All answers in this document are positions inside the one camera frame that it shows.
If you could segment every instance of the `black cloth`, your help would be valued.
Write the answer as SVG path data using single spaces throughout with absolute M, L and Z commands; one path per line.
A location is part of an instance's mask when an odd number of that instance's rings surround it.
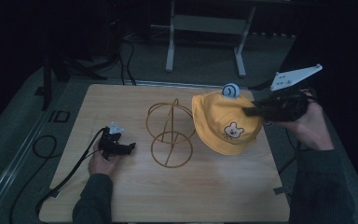
M 109 176 L 92 175 L 74 208 L 74 223 L 112 223 L 112 190 Z M 336 149 L 297 152 L 290 208 L 291 224 L 354 223 L 354 203 Z

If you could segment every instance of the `person's arm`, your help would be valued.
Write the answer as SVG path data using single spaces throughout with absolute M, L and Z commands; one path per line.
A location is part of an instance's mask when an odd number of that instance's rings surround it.
M 98 142 L 94 145 L 89 160 L 90 177 L 72 212 L 74 223 L 112 223 L 112 178 L 120 158 L 115 156 L 107 161 L 98 150 Z
M 322 108 L 310 102 L 306 115 L 278 124 L 293 132 L 309 149 L 296 153 L 297 173 L 289 223 L 354 223 L 354 203 Z

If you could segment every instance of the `wooden board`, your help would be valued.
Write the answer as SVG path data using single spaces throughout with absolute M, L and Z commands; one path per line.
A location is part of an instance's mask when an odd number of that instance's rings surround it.
M 113 121 L 125 129 L 119 140 L 121 144 L 137 144 L 132 155 L 121 160 L 114 176 L 114 222 L 286 221 L 289 206 L 285 195 L 275 195 L 273 190 L 282 183 L 264 129 L 254 145 L 236 156 L 209 149 L 195 133 L 189 138 L 193 153 L 183 166 L 166 168 L 153 159 L 154 138 L 146 129 L 149 108 L 178 99 L 180 105 L 191 109 L 193 95 L 211 91 L 216 89 L 91 85 L 51 188 L 69 174 L 94 134 Z M 241 94 L 253 99 L 249 91 Z M 162 106 L 150 115 L 153 135 L 162 132 L 169 108 Z M 173 127 L 186 136 L 194 130 L 191 117 L 176 108 Z M 156 141 L 157 159 L 166 160 L 164 151 L 170 148 L 170 144 Z M 183 162 L 190 148 L 187 141 L 176 144 L 169 164 Z M 62 187 L 58 199 L 51 198 L 44 203 L 41 220 L 72 220 L 72 210 L 89 178 L 88 162 L 89 159 L 84 161 Z

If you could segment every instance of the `dark background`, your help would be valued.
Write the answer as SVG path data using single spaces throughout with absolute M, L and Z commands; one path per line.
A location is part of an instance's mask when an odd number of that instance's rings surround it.
M 0 114 L 24 80 L 42 66 L 47 52 L 54 56 L 58 49 L 75 59 L 90 58 L 96 36 L 87 34 L 103 29 L 107 5 L 119 6 L 108 12 L 109 20 L 120 18 L 137 24 L 145 38 L 150 22 L 169 22 L 170 4 L 166 0 L 126 1 L 125 4 L 105 1 L 102 5 L 101 2 L 0 1 Z M 196 2 L 198 9 L 216 12 L 212 3 L 208 7 Z M 324 67 L 310 79 L 310 84 L 317 90 L 358 173 L 358 1 L 292 2 L 300 6 L 260 5 L 251 30 L 258 34 L 296 36 L 281 72 L 316 63 Z M 223 7 L 217 11 L 241 15 Z M 67 79 L 65 75 L 59 76 L 62 81 Z

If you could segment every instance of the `hand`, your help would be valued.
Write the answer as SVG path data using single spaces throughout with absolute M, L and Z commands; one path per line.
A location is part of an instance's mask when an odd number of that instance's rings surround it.
M 298 141 L 315 150 L 334 149 L 333 141 L 324 120 L 324 111 L 316 102 L 310 100 L 307 113 L 291 122 L 276 122 L 295 134 Z
M 98 149 L 99 142 L 100 141 L 98 140 L 93 146 L 94 153 L 92 154 L 91 159 L 89 159 L 89 174 L 104 174 L 113 178 L 113 173 L 116 170 L 121 156 L 115 156 L 112 161 L 107 161 L 103 157 L 101 150 Z

